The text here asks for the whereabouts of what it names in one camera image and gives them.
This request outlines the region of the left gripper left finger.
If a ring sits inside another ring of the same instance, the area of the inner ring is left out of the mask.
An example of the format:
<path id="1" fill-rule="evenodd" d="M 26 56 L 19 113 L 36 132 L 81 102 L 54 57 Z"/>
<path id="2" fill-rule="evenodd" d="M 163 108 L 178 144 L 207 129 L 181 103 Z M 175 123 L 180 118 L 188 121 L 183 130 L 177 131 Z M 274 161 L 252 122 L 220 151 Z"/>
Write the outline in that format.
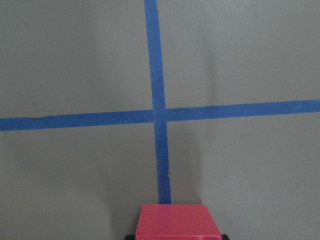
<path id="1" fill-rule="evenodd" d="M 129 234 L 126 235 L 124 240 L 135 240 L 136 239 L 136 235 L 135 234 Z"/>

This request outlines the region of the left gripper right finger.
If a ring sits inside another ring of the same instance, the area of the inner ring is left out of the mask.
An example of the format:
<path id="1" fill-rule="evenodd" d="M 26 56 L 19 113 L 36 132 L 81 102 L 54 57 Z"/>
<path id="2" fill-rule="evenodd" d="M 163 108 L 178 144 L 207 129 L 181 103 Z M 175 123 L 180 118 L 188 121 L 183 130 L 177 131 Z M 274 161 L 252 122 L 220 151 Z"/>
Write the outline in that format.
<path id="1" fill-rule="evenodd" d="M 222 240 L 229 240 L 229 237 L 227 234 L 222 234 L 221 237 L 222 237 Z"/>

